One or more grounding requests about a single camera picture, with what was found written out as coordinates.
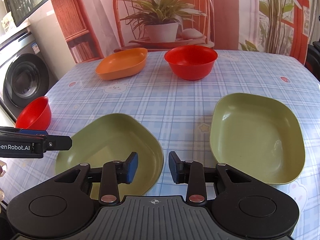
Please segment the small red bowl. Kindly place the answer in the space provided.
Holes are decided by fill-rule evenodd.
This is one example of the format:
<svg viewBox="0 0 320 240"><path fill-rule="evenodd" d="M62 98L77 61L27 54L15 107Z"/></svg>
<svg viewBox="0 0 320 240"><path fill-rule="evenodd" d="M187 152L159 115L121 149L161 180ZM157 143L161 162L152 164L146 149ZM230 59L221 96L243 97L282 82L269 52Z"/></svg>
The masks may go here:
<svg viewBox="0 0 320 240"><path fill-rule="evenodd" d="M19 114L15 127L45 131L52 120L49 99L46 96L36 98Z"/></svg>

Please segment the green square plate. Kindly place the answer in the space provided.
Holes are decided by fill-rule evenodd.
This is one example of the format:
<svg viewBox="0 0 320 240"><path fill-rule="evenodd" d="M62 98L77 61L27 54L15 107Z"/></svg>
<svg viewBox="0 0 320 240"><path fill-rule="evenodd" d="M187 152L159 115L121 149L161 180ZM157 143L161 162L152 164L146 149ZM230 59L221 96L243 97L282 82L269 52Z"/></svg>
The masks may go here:
<svg viewBox="0 0 320 240"><path fill-rule="evenodd" d="M270 185L293 182L305 164L296 116L264 96L234 93L221 98L214 108L209 143L216 162Z"/></svg>
<svg viewBox="0 0 320 240"><path fill-rule="evenodd" d="M93 121L71 137L72 147L60 151L55 173L62 173L80 163L92 168L113 160L125 161L138 154L138 167L131 184L120 184L119 194L141 196L156 183L163 168L163 151L158 140L133 117L113 113Z"/></svg>

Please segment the large red bowl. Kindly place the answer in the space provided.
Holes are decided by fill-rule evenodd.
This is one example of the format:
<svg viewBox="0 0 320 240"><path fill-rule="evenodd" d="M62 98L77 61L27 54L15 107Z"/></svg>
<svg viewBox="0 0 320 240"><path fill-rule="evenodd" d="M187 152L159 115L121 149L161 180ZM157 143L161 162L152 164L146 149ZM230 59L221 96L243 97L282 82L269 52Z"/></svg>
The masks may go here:
<svg viewBox="0 0 320 240"><path fill-rule="evenodd" d="M172 72L189 81L208 76L217 58L218 53L215 50L198 45L180 46L167 51L164 55Z"/></svg>

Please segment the blue plaid tablecloth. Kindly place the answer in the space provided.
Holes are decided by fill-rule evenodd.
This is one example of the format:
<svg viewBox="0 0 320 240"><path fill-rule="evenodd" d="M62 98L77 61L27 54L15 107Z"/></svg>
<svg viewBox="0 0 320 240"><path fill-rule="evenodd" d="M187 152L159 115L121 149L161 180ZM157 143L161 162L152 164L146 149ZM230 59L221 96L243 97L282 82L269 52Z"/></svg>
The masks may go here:
<svg viewBox="0 0 320 240"><path fill-rule="evenodd" d="M99 203L102 167L80 163L56 174L60 151L43 158L4 158L3 239L319 239L319 81L296 59L219 51L210 74L178 78L163 52L149 53L137 75L104 81L98 61L70 70L47 94L49 135L72 137L98 118L122 113L158 140L163 168L144 195ZM266 184L216 162L209 137L217 102L246 93L291 109L302 131L305 164L284 185ZM169 153L204 167L206 204L187 204L187 184L175 184Z"/></svg>

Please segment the grey washing machine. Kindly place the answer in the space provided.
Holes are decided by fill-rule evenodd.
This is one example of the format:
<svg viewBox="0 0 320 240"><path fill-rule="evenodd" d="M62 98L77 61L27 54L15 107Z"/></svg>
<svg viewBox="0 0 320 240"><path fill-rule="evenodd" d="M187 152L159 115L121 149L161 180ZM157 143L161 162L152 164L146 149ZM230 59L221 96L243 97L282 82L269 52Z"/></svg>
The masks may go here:
<svg viewBox="0 0 320 240"><path fill-rule="evenodd" d="M57 81L28 28L1 43L1 107L13 123L29 103L46 95Z"/></svg>

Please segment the orange square plate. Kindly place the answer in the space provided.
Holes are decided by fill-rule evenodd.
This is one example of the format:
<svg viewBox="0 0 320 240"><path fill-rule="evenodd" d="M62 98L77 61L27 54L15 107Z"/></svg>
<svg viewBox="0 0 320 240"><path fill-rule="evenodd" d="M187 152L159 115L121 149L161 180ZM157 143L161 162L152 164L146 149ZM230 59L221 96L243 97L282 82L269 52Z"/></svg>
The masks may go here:
<svg viewBox="0 0 320 240"><path fill-rule="evenodd" d="M138 74L146 65L148 50L133 48L105 57L96 67L96 74L103 80L116 80Z"/></svg>

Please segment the printed room backdrop cloth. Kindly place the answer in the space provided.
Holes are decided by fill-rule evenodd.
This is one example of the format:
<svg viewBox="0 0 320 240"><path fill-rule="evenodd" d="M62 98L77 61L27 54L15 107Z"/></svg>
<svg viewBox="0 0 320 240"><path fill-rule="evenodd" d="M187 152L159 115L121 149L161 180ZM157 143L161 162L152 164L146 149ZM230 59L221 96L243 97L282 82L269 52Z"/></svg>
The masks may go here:
<svg viewBox="0 0 320 240"><path fill-rule="evenodd" d="M51 0L75 62L143 47L287 55L304 63L319 0Z"/></svg>

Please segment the black exercise bike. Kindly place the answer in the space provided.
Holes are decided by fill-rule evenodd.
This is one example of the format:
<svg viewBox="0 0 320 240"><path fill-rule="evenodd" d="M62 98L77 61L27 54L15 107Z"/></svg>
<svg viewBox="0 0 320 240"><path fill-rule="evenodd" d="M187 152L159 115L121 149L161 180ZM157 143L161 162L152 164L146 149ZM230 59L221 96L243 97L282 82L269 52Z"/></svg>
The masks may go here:
<svg viewBox="0 0 320 240"><path fill-rule="evenodd" d="M305 67L320 81L320 42L308 45Z"/></svg>

